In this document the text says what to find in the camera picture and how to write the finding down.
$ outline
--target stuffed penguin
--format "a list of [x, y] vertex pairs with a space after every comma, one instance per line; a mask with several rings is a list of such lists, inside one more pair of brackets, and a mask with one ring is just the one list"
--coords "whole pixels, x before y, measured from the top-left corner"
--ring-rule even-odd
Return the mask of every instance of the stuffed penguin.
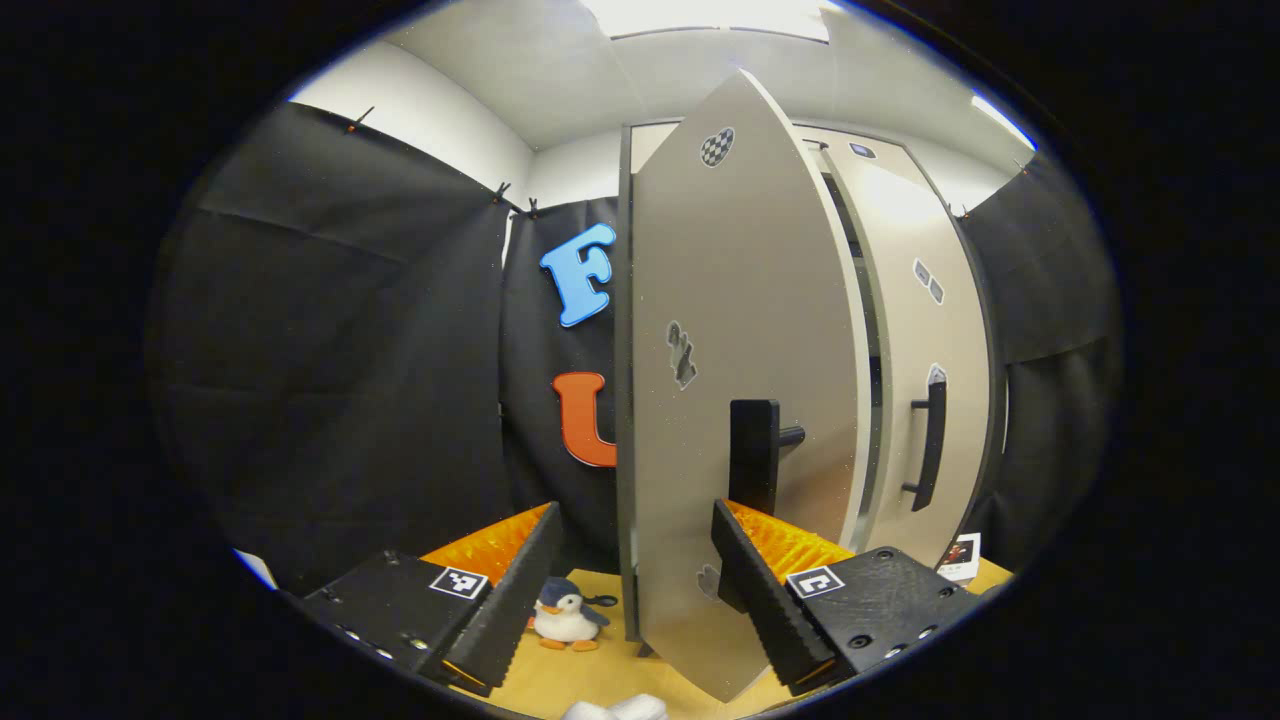
[[595, 635], [609, 619], [586, 606], [582, 591], [564, 578], [548, 578], [534, 602], [534, 632], [539, 644], [552, 650], [570, 646], [579, 652], [595, 650]]

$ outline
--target letter f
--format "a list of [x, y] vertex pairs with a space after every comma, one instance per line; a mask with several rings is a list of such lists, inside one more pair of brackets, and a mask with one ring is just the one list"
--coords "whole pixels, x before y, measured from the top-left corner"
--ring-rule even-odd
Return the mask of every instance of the letter f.
[[[561, 293], [564, 310], [561, 311], [561, 327], [571, 328], [582, 320], [604, 310], [609, 305], [608, 293], [591, 287], [588, 278], [607, 283], [613, 277], [609, 258], [595, 245], [613, 245], [613, 228], [596, 223], [577, 234], [564, 245], [543, 255], [540, 266], [552, 272], [556, 290]], [[586, 260], [579, 260], [579, 252], [586, 251]]]

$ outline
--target cabinet door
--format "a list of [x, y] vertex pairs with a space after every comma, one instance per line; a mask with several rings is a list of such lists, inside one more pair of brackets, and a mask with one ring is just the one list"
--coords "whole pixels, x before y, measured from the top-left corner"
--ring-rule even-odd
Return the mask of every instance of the cabinet door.
[[[855, 546], [890, 544], [937, 565], [969, 509], [987, 442], [991, 359], [978, 288], [951, 218], [923, 176], [911, 177], [919, 170], [902, 149], [878, 145], [869, 159], [832, 142], [824, 154], [850, 205], [879, 331], [879, 461]], [[941, 457], [932, 501], [914, 510], [916, 493], [904, 486], [920, 482], [933, 411], [911, 402], [929, 397], [934, 366], [946, 375]]]
[[805, 429], [782, 451], [776, 514], [847, 536], [869, 414], [861, 299], [814, 160], [746, 72], [680, 123], [631, 192], [635, 479], [620, 502], [634, 502], [639, 629], [730, 701], [768, 666], [750, 619], [714, 598], [710, 523], [728, 493], [730, 401], [777, 400], [782, 425]]

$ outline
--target ceiling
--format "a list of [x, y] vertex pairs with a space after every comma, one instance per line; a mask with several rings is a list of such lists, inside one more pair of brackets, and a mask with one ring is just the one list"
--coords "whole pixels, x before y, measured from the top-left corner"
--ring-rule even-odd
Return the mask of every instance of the ceiling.
[[1027, 156], [920, 41], [861, 10], [823, 18], [829, 45], [727, 29], [609, 40], [579, 0], [461, 0], [385, 40], [466, 88], [534, 150], [684, 117], [744, 68], [794, 118], [893, 129], [997, 168]]

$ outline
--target white cloth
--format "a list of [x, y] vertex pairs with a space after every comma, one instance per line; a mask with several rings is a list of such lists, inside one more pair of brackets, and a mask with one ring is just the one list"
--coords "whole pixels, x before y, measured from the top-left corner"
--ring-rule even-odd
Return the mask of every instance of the white cloth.
[[668, 720], [667, 703], [643, 693], [609, 707], [579, 701], [561, 720]]

